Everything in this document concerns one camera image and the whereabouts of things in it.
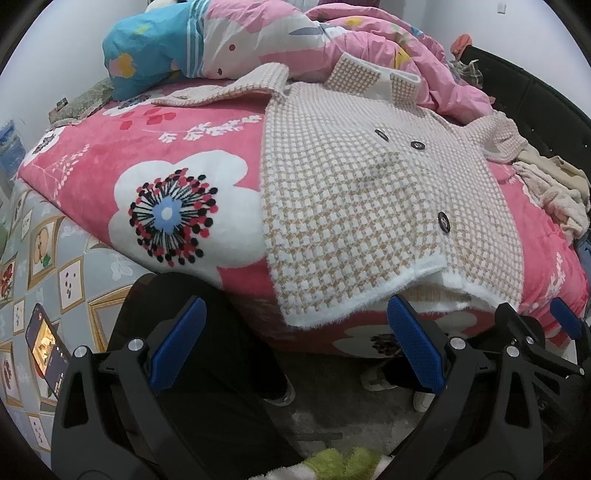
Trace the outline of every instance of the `shoe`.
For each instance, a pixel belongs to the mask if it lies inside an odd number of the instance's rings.
[[[263,398],[263,400],[276,407],[286,407],[293,402],[296,399],[296,389],[291,384],[290,379],[287,378],[287,375],[285,376],[285,379],[287,380],[287,390],[284,395],[278,398]]]
[[[415,392],[413,397],[413,407],[419,413],[425,413],[431,406],[435,398],[432,393]]]
[[[397,385],[392,385],[390,382],[388,382],[384,376],[382,367],[388,361],[389,359],[385,362],[381,362],[378,365],[374,365],[361,374],[359,378],[364,389],[369,390],[370,392],[379,392],[382,390],[391,390],[392,388],[397,387]]]

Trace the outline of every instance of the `concrete floor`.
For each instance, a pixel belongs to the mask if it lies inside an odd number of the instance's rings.
[[[287,407],[267,411],[281,433],[304,456],[334,447],[348,453],[363,446],[389,454],[418,424],[413,392],[369,392],[359,375],[375,360],[312,353],[277,353],[295,388]]]

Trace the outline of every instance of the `black pants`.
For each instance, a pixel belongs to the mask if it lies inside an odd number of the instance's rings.
[[[138,284],[121,309],[109,350],[146,338],[191,295],[205,301],[207,322],[173,387],[158,397],[163,412],[213,479],[244,479],[301,462],[260,400],[283,395],[285,376],[269,346],[215,288],[180,273]]]

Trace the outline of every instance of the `smartphone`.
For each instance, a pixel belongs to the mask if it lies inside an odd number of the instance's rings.
[[[56,398],[59,398],[61,384],[70,364],[70,353],[38,303],[33,308],[25,337],[35,359],[37,373],[45,379]]]

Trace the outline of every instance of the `metal bolt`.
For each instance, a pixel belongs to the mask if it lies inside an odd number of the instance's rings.
[[[80,345],[80,346],[76,347],[76,350],[74,350],[74,356],[78,357],[78,358],[82,358],[83,356],[86,355],[86,352],[88,352],[88,348],[86,348],[84,345]]]
[[[517,347],[514,347],[512,345],[509,345],[507,347],[507,353],[509,354],[509,356],[512,356],[513,358],[516,358],[519,356],[519,349]]]
[[[449,340],[449,344],[455,350],[464,350],[464,348],[466,348],[466,342],[459,337],[454,337],[451,340]]]
[[[143,346],[144,341],[141,338],[134,338],[133,340],[130,340],[127,344],[127,348],[129,348],[129,350],[131,350],[132,352],[137,352],[138,350],[141,350]]]

